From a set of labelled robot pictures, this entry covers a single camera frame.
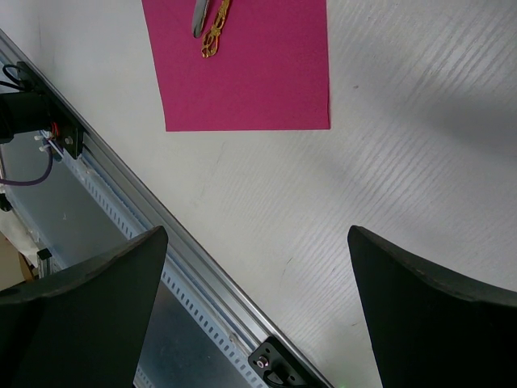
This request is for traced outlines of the gold ornate spoon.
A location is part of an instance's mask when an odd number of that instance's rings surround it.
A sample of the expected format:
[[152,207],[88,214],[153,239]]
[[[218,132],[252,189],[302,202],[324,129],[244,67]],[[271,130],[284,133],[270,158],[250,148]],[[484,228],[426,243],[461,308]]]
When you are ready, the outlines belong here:
[[211,27],[203,35],[201,46],[202,58],[209,58],[216,55],[219,49],[220,36],[225,25],[231,3],[231,0],[223,0],[221,2]]

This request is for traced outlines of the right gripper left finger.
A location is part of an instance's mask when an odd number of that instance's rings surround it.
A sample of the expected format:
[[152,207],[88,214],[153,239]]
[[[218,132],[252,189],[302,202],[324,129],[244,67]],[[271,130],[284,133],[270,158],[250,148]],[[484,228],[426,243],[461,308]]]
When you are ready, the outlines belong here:
[[166,258],[162,226],[1,292],[3,387],[130,387]]

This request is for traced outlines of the silver fork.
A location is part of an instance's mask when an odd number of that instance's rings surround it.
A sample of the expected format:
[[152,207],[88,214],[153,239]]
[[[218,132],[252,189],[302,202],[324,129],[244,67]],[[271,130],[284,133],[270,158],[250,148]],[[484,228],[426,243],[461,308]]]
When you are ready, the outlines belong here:
[[209,0],[196,0],[191,21],[191,32],[195,38],[200,38],[204,29],[204,21],[208,13]]

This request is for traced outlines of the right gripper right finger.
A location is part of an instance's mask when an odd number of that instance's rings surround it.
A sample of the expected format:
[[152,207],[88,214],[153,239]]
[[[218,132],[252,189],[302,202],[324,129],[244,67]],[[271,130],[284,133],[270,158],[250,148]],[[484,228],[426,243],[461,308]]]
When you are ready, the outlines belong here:
[[514,387],[516,293],[361,226],[347,236],[384,387]]

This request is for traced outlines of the magenta paper napkin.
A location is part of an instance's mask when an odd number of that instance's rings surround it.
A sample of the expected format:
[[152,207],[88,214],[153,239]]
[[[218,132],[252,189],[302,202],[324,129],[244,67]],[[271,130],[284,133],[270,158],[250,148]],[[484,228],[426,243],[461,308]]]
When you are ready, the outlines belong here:
[[323,1],[233,1],[216,54],[192,35],[192,1],[142,4],[169,132],[330,127]]

